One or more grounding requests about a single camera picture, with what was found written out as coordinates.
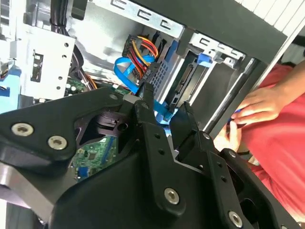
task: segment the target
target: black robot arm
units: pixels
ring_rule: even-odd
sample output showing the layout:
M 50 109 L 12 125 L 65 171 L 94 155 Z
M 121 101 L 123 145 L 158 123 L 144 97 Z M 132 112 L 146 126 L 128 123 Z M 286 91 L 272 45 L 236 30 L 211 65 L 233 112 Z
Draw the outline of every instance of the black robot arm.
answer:
M 0 125 L 0 193 L 17 193 L 50 229 L 299 228 L 235 152 L 215 149 L 187 103 L 169 144 L 150 84 L 136 96 L 101 88 L 1 114 Z M 63 188 L 76 150 L 105 135 L 118 138 L 119 161 Z

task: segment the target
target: red wire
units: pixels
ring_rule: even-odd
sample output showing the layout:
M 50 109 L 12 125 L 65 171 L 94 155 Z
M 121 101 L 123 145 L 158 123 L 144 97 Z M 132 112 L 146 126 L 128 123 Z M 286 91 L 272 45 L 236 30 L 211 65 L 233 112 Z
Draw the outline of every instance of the red wire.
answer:
M 142 44 L 142 46 L 148 49 L 155 57 L 157 57 L 157 54 L 151 49 L 151 47 L 147 46 L 146 44 Z
M 145 69 L 143 68 L 143 65 L 141 65 L 140 62 L 138 61 L 138 59 L 137 59 L 137 57 L 136 57 L 136 55 L 135 55 L 135 53 L 134 53 L 134 50 L 130 49 L 130 51 L 131 51 L 132 57 L 134 58 L 134 61 L 136 61 L 136 63 L 139 65 L 139 67 L 140 67 L 143 71 L 145 71 Z
M 149 45 L 151 45 L 152 46 L 152 48 L 155 50 L 155 53 L 157 53 L 158 52 L 158 50 L 157 50 L 157 47 L 152 43 L 152 42 L 148 42 L 148 41 L 146 41 L 146 40 L 142 40 L 144 43 L 146 43 L 146 44 L 149 44 Z

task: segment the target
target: hex bolt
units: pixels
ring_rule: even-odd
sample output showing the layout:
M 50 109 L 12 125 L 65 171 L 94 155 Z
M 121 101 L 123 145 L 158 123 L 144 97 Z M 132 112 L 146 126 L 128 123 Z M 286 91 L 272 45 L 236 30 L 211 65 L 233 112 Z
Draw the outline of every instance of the hex bolt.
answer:
M 203 136 L 206 138 L 206 139 L 210 139 L 210 136 L 206 133 L 203 133 Z
M 58 135 L 52 136 L 48 140 L 49 147 L 55 150 L 63 150 L 67 147 L 67 144 L 67 140 L 64 137 Z
M 230 150 L 230 151 L 229 151 L 229 154 L 230 154 L 232 157 L 236 157 L 235 152 L 234 152 L 234 151 L 232 151 L 232 150 Z
M 171 187 L 168 187 L 164 190 L 164 196 L 167 199 L 168 202 L 170 202 L 171 204 L 178 204 L 179 203 L 179 195 L 178 193 L 172 189 Z
M 27 137 L 33 134 L 34 128 L 27 123 L 16 123 L 11 127 L 11 131 L 17 136 Z
M 234 211 L 229 211 L 228 213 L 230 221 L 237 227 L 242 228 L 243 227 L 243 221 L 239 217 L 239 215 Z

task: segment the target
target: finger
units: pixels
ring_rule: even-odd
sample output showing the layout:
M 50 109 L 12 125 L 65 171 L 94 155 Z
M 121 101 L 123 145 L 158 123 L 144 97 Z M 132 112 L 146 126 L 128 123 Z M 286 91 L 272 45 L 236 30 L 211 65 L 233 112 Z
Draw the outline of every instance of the finger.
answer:
M 268 108 L 268 104 L 267 102 L 260 102 L 245 107 L 239 113 L 236 113 L 235 118 L 245 117 L 248 115 L 253 115 L 255 113 L 264 112 L 264 111 L 270 111 Z
M 226 131 L 227 131 L 227 125 L 224 125 L 224 127 L 221 129 L 221 131 L 219 132 L 219 136 L 225 136 L 226 135 Z
M 237 124 L 251 124 L 251 123 L 258 123 L 263 121 L 269 121 L 275 118 L 276 118 L 276 114 L 269 111 L 265 111 L 256 114 L 251 114 L 245 117 L 236 118 L 234 119 L 234 122 L 236 122 Z
M 241 137 L 241 129 L 237 128 L 237 123 L 231 121 L 230 122 L 230 141 L 238 142 L 239 138 Z
M 262 101 L 262 99 L 260 98 L 260 97 L 258 97 L 258 96 L 253 96 L 253 97 L 246 97 L 243 101 L 242 101 L 242 103 L 238 106 L 238 110 L 240 110 L 240 109 L 243 109 L 243 108 L 245 108 L 245 107 L 247 107 L 247 106 L 249 106 L 249 105 L 252 105 L 252 104 L 257 104 L 257 103 L 259 103 L 259 102 L 261 102 Z
M 232 150 L 237 151 L 242 139 L 242 130 L 237 128 L 235 122 L 230 122 L 229 138 Z

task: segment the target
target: bolt hole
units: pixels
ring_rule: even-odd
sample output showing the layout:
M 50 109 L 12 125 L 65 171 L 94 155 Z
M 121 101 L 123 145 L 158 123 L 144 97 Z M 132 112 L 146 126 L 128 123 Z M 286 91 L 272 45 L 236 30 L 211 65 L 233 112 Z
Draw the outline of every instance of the bolt hole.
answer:
M 126 123 L 121 123 L 118 126 L 118 131 L 124 131 L 128 128 L 128 125 Z
M 113 94 L 110 94 L 109 97 L 112 98 L 112 99 L 115 99 L 115 100 L 118 99 L 118 97 L 116 95 L 113 95 Z
M 28 128 L 25 128 L 22 126 L 22 127 L 18 127 L 17 130 L 18 130 L 18 132 L 25 133 L 28 131 Z
M 236 215 L 233 215 L 233 219 L 236 223 L 239 223 L 239 218 Z
M 168 195 L 171 199 L 175 199 L 175 194 L 173 191 L 168 192 Z
M 165 151 L 163 149 L 158 149 L 159 154 L 164 155 Z
M 227 182 L 227 178 L 225 178 L 224 176 L 221 176 L 221 180 L 223 180 L 223 182 Z
M 58 146 L 60 146 L 62 144 L 61 140 L 57 140 L 57 139 L 53 140 L 53 143 Z

